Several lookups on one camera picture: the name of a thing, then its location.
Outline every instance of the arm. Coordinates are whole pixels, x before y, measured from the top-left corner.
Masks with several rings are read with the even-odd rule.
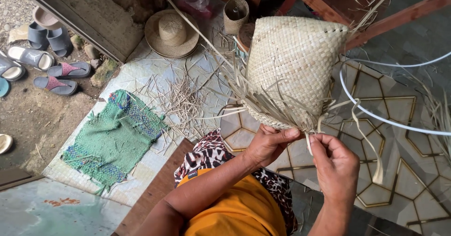
[[[345,235],[357,192],[358,156],[330,135],[311,136],[310,146],[324,204],[308,235]]]
[[[186,221],[207,209],[245,176],[271,164],[288,142],[299,138],[297,129],[278,131],[261,124],[244,152],[180,185],[158,202],[135,236],[179,235]]]

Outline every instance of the rust stain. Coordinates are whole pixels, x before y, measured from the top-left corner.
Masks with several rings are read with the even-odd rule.
[[[79,204],[80,200],[70,199],[69,197],[66,199],[60,198],[59,201],[56,200],[44,200],[43,203],[51,204],[53,207],[61,206],[62,204]]]

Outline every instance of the sandal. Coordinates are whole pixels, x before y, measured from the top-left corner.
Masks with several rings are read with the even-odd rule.
[[[5,153],[13,145],[13,138],[10,135],[0,134],[0,154]]]
[[[8,81],[16,81],[25,74],[25,68],[19,63],[9,60],[6,55],[0,51],[0,77]]]
[[[36,77],[33,80],[36,87],[59,95],[69,96],[76,92],[77,83],[71,80],[58,80],[55,77]]]
[[[28,26],[28,43],[33,49],[46,50],[50,44],[47,39],[47,29],[36,22],[31,23]]]
[[[50,67],[47,75],[56,78],[87,77],[91,73],[91,66],[87,62],[60,63],[58,66]]]
[[[49,40],[53,51],[59,57],[70,55],[72,49],[74,49],[66,27],[61,27],[57,30],[48,30],[47,39]]]
[[[8,80],[0,78],[0,97],[8,95],[11,85]]]
[[[21,46],[12,46],[9,48],[8,56],[20,63],[30,65],[42,71],[47,71],[54,63],[54,58],[51,54]]]

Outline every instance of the woman's right hand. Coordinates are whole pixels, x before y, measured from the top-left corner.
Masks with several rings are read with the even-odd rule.
[[[358,156],[337,137],[318,134],[309,139],[324,204],[351,212],[360,169]]]

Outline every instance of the woman's left hand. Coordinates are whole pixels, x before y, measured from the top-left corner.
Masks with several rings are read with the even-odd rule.
[[[249,147],[243,152],[243,156],[250,160],[258,168],[273,163],[293,141],[304,138],[299,129],[274,129],[260,124]]]

